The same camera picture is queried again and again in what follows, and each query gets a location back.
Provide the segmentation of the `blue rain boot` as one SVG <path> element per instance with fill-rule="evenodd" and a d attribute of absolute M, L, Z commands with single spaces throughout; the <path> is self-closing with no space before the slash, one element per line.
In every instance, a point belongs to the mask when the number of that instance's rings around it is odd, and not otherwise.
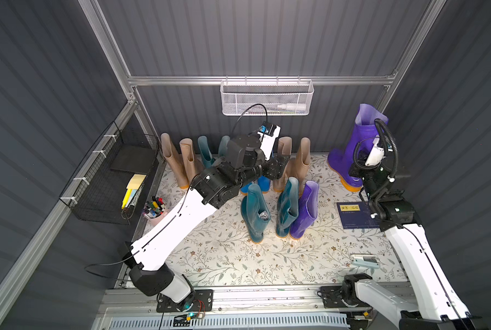
<path fill-rule="evenodd" d="M 243 186 L 241 189 L 240 189 L 240 193 L 242 195 L 247 195 L 248 194 L 248 189 L 249 187 L 251 186 L 251 183 L 249 184 L 246 184 L 245 186 Z"/>
<path fill-rule="evenodd" d="M 259 185 L 261 192 L 266 194 L 270 190 L 271 180 L 269 180 L 267 177 L 261 176 L 257 180 L 257 184 Z"/>

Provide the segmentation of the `teal front boot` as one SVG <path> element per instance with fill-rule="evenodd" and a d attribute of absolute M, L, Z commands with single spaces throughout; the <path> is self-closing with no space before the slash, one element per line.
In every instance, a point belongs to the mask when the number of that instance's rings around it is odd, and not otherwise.
<path fill-rule="evenodd" d="M 271 214 L 258 184 L 249 185 L 247 195 L 241 201 L 241 216 L 252 242 L 261 243 Z"/>
<path fill-rule="evenodd" d="M 293 222 L 299 215 L 299 181 L 290 177 L 277 201 L 276 234 L 286 237 Z"/>

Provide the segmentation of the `purple front boot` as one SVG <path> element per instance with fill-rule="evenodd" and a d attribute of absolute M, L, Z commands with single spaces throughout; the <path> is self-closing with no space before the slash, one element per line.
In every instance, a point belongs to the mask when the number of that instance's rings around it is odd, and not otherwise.
<path fill-rule="evenodd" d="M 318 183 L 311 180 L 306 181 L 303 194 L 299 199 L 299 215 L 291 225 L 289 231 L 292 239 L 299 240 L 317 219 L 318 193 Z"/>
<path fill-rule="evenodd" d="M 354 163 L 354 151 L 360 142 L 359 152 L 370 153 L 373 141 L 378 137 L 374 124 L 376 119 L 388 123 L 388 118 L 370 104 L 360 104 L 359 111 L 354 120 L 354 129 L 344 151 L 333 149 L 329 152 L 327 163 L 329 167 L 340 176 L 342 185 L 350 192 L 357 192 L 362 188 L 359 177 L 351 177 L 349 170 Z"/>

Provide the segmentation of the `dark teal boot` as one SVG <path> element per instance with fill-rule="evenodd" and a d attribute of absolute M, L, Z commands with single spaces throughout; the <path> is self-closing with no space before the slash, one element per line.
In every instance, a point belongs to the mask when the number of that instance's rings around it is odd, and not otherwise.
<path fill-rule="evenodd" d="M 229 136 L 223 136 L 220 140 L 220 143 L 219 143 L 219 148 L 218 148 L 218 156 L 220 158 L 223 158 L 226 156 L 227 154 L 227 150 L 228 150 L 228 142 L 230 141 L 230 137 Z"/>
<path fill-rule="evenodd" d="M 200 149 L 200 156 L 205 168 L 209 168 L 213 165 L 215 159 L 208 145 L 208 138 L 206 136 L 200 136 L 197 139 L 197 144 Z"/>

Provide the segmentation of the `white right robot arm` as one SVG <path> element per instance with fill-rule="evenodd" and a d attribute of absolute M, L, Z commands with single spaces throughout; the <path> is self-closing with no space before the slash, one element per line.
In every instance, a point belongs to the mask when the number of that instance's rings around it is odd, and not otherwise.
<path fill-rule="evenodd" d="M 366 274 L 345 276 L 342 301 L 349 307 L 366 303 L 398 329 L 482 329 L 481 319 L 470 313 L 446 278 L 415 209 L 402 191 L 392 189 L 396 170 L 396 164 L 387 169 L 356 162 L 349 172 L 362 180 L 371 216 L 402 262 L 416 301 L 405 301 Z"/>

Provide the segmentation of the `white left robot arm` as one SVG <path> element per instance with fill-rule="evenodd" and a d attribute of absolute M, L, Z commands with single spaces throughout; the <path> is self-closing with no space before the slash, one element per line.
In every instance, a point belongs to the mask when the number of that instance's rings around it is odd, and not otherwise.
<path fill-rule="evenodd" d="M 132 243 L 125 261 L 131 282 L 146 296 L 161 294 L 188 309 L 195 291 L 185 276 L 165 261 L 203 220 L 235 198 L 246 184 L 261 176 L 278 180 L 287 156 L 274 156 L 277 134 L 255 133 L 228 142 L 227 154 L 196 175 L 178 204 L 148 232 Z"/>

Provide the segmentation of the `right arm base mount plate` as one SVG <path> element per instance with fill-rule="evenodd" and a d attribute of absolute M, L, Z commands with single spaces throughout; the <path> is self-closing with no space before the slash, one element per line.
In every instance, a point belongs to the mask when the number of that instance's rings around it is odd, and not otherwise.
<path fill-rule="evenodd" d="M 351 284 L 321 286 L 317 291 L 324 308 L 357 307 L 357 298 Z"/>

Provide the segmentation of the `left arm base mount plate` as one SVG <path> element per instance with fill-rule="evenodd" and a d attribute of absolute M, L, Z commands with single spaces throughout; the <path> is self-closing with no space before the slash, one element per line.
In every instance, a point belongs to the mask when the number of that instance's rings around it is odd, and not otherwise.
<path fill-rule="evenodd" d="M 173 312 L 210 312 L 214 301 L 213 290 L 194 290 L 183 301 L 173 302 L 169 297 L 159 294 L 157 297 L 157 313 Z"/>

